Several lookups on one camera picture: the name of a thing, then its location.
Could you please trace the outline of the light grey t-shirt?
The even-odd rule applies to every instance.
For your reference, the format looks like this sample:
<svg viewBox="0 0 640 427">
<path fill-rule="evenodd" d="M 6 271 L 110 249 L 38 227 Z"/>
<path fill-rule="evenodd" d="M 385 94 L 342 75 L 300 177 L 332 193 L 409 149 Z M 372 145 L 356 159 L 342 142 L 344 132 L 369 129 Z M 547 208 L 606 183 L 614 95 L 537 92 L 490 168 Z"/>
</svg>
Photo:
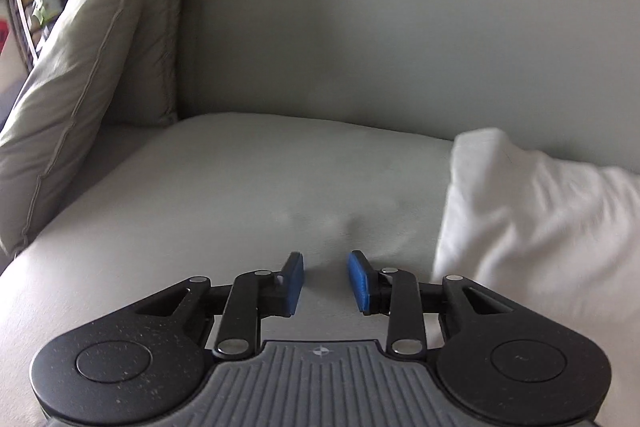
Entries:
<svg viewBox="0 0 640 427">
<path fill-rule="evenodd" d="M 469 277 L 639 358 L 639 178 L 522 150 L 495 128 L 454 139 L 435 277 Z"/>
</svg>

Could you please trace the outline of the grey fabric sofa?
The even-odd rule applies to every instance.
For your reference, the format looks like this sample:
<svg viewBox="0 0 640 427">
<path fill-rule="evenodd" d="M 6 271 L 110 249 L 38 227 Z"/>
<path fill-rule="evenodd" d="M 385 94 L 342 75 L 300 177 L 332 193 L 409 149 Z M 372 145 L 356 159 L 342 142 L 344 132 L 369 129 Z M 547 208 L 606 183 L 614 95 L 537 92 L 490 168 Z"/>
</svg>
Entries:
<svg viewBox="0 0 640 427">
<path fill-rule="evenodd" d="M 191 273 L 220 282 L 300 251 L 302 302 L 269 332 L 378 335 L 345 257 L 437 279 L 462 133 L 639 178 L 639 0 L 181 0 L 179 20 L 179 120 L 104 115 L 2 274 L 3 425 L 43 423 L 28 369 L 46 341 Z M 639 359 L 606 354 L 599 421 L 637 425 Z"/>
</svg>

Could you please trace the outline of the olive cushion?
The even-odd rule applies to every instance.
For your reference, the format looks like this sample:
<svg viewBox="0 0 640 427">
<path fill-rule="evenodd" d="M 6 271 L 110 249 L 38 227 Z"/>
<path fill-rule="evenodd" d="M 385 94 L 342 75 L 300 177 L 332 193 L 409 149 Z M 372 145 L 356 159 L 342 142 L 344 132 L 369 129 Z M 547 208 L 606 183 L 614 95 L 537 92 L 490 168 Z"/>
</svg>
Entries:
<svg viewBox="0 0 640 427">
<path fill-rule="evenodd" d="M 176 53 L 181 0 L 143 0 L 126 64 L 105 121 L 167 126 L 176 119 Z"/>
<path fill-rule="evenodd" d="M 47 226 L 78 173 L 124 70 L 143 0 L 70 0 L 1 131 L 1 251 Z"/>
</svg>

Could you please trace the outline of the rear olive cushion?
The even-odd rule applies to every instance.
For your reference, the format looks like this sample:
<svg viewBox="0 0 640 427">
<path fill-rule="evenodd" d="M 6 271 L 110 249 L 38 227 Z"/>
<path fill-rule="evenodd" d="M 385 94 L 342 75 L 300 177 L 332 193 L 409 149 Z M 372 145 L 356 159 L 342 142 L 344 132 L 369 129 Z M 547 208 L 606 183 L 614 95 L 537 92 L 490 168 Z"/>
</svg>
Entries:
<svg viewBox="0 0 640 427">
<path fill-rule="evenodd" d="M 181 0 L 143 0 L 126 64 L 105 121 L 167 126 L 176 119 L 176 53 Z"/>
</svg>

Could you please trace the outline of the front olive cushion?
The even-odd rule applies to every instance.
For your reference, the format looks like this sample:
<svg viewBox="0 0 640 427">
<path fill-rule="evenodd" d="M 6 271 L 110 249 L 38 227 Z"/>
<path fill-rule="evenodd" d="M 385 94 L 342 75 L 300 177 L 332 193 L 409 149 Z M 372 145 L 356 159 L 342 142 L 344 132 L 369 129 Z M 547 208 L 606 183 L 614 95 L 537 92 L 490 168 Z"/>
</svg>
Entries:
<svg viewBox="0 0 640 427">
<path fill-rule="evenodd" d="M 124 70 L 143 0 L 70 0 L 1 131 L 1 251 L 47 226 L 78 173 Z"/>
</svg>

